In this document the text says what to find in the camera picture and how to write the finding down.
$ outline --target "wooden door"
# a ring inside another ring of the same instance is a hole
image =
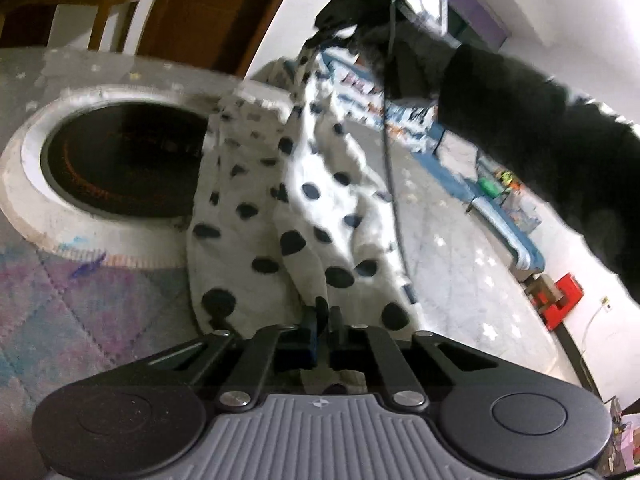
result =
[[[237,73],[281,1],[156,0],[138,54]]]

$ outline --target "black circular surface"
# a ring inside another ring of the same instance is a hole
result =
[[[207,120],[123,103],[70,118],[42,152],[46,179],[77,206],[143,218],[190,215]]]
[[[200,399],[184,384],[72,384],[40,403],[32,432],[38,450],[60,474],[129,479],[182,456],[205,421]]]
[[[517,478],[561,477],[597,459],[611,418],[595,396],[526,370],[496,373],[454,387],[440,406],[438,426],[463,456]]]
[[[544,435],[562,428],[566,411],[557,400],[538,394],[513,394],[496,401],[494,419],[507,430]]]

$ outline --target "white star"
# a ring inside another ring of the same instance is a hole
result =
[[[322,410],[331,403],[326,399],[316,399],[311,404],[316,408],[320,408]]]
[[[495,338],[498,337],[498,333],[495,331],[495,328],[492,325],[487,325],[487,323],[483,323],[482,328],[484,329],[482,334],[487,336],[491,341],[495,341]]]

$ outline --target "metal screw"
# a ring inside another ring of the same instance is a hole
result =
[[[424,402],[424,395],[406,390],[394,394],[394,402],[400,406],[420,406]]]
[[[220,395],[220,402],[225,406],[232,406],[234,408],[240,408],[242,406],[246,406],[249,402],[251,402],[251,397],[249,394],[244,392],[225,392]]]

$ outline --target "white fabric with black dots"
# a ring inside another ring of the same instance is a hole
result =
[[[426,326],[391,198],[345,131],[321,57],[298,60],[295,106],[223,96],[209,118],[188,234],[205,332],[298,323],[301,304],[409,338]]]

